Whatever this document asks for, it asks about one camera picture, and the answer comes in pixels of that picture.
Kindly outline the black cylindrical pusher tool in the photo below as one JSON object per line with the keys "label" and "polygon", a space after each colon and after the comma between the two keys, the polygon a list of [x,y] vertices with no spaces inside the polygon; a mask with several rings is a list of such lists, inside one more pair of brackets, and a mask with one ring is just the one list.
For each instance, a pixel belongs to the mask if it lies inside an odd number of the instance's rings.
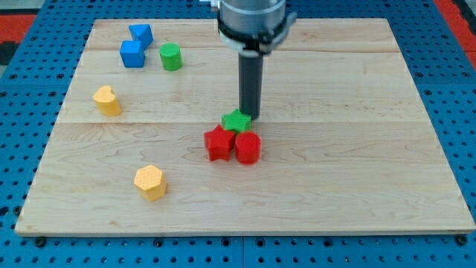
{"label": "black cylindrical pusher tool", "polygon": [[260,116],[263,55],[239,55],[239,110],[252,120]]}

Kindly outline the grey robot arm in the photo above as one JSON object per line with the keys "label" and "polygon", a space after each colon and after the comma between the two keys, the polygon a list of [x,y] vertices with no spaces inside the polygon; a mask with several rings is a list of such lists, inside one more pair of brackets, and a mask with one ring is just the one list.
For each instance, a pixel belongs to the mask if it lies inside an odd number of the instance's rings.
{"label": "grey robot arm", "polygon": [[276,49],[297,21],[286,0],[209,0],[220,39],[238,53],[239,110],[260,116],[263,58]]}

